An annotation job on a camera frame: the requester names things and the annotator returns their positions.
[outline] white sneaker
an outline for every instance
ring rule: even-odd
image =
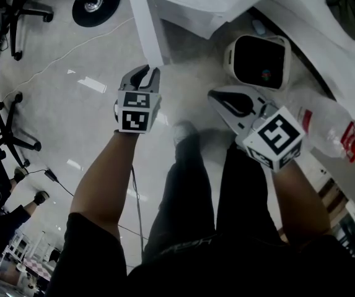
[[[198,134],[198,130],[189,121],[180,121],[173,126],[173,143],[176,147],[181,141],[189,136]]]

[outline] black shirt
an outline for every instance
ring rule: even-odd
[[[273,246],[237,232],[172,246],[127,275],[120,242],[72,213],[46,295],[263,291],[283,295],[355,291],[355,261],[333,236],[323,236],[296,253],[289,246]]]

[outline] water bottle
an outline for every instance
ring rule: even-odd
[[[311,88],[292,90],[288,110],[307,133],[310,144],[333,158],[355,160],[355,125],[349,113],[336,101]]]

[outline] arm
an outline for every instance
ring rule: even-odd
[[[80,213],[117,239],[138,137],[115,133],[82,178],[71,204],[71,213]]]
[[[273,181],[282,216],[283,230],[297,249],[330,233],[328,212],[295,161],[290,162]]]

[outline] shoe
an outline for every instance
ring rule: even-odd
[[[19,183],[28,175],[28,171],[25,168],[17,167],[15,168],[14,175],[14,180],[16,183]]]
[[[38,191],[35,194],[34,203],[36,205],[40,205],[40,204],[43,204],[48,199],[49,199],[49,195],[46,191]]]
[[[180,121],[173,126],[173,143],[175,147],[189,136],[198,134],[198,130],[189,121]]]

